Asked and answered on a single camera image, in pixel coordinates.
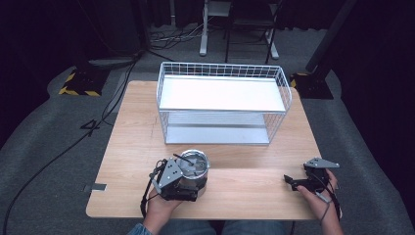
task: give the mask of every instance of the table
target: table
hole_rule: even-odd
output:
[[[131,81],[126,89],[96,183],[91,217],[142,217],[140,202],[156,162],[198,149],[210,161],[207,189],[196,202],[184,202],[175,218],[313,219],[308,204],[293,192],[284,174],[305,178],[302,164],[320,156],[299,94],[269,146],[165,145],[156,103],[157,83]]]
[[[208,16],[213,17],[227,17],[229,14],[230,2],[217,2],[205,0],[204,6],[204,28],[202,30],[201,49],[199,55],[205,56],[208,53]],[[267,32],[266,40],[268,43],[271,42],[271,33]],[[280,58],[278,51],[275,48],[275,43],[272,42],[271,46],[271,57],[274,60]]]

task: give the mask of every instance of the human hand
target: human hand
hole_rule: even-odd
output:
[[[327,188],[329,190],[333,190],[332,193],[334,194],[338,186],[338,180],[332,171],[329,169],[326,169],[326,171],[329,175],[330,182],[329,185],[327,185]],[[321,198],[317,197],[316,194],[308,191],[308,189],[301,185],[299,185],[297,189],[307,200],[314,215],[320,219],[321,225],[323,226],[323,234],[343,234],[333,199],[331,198],[330,193],[327,191],[327,189],[321,192],[321,195],[327,199],[328,202],[330,202],[329,204],[324,202]]]
[[[153,234],[159,234],[162,227],[168,222],[173,213],[183,201],[167,201],[158,195],[155,188],[150,192],[148,209],[143,225]]]

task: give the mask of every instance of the wire basket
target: wire basket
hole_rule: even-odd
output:
[[[166,144],[267,145],[291,102],[278,66],[161,64],[157,103]]]

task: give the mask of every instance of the chair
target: chair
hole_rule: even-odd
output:
[[[225,30],[226,56],[225,63],[228,63],[229,44],[244,44],[231,42],[231,32],[235,30],[263,31],[259,40],[264,39],[268,46],[265,63],[268,64],[271,54],[272,42],[274,41],[276,27],[276,11],[272,12],[269,1],[266,0],[232,0],[229,9],[228,24]],[[267,32],[271,33],[270,42],[266,41]]]

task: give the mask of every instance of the desk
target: desk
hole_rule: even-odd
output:
[[[204,6],[204,28],[202,30],[201,49],[199,55],[205,56],[208,53],[208,16],[213,17],[227,17],[229,14],[230,2],[216,2],[205,0]],[[268,43],[271,42],[271,33],[266,33],[266,40]],[[274,60],[280,58],[275,43],[272,42],[271,46],[271,57]]]
[[[165,145],[154,81],[131,81],[126,89],[86,212],[91,217],[142,217],[140,202],[158,160],[198,149],[210,161],[207,189],[196,202],[184,202],[175,218],[312,219],[299,192],[284,174],[305,178],[302,164],[320,156],[300,97],[293,103],[269,146]]]

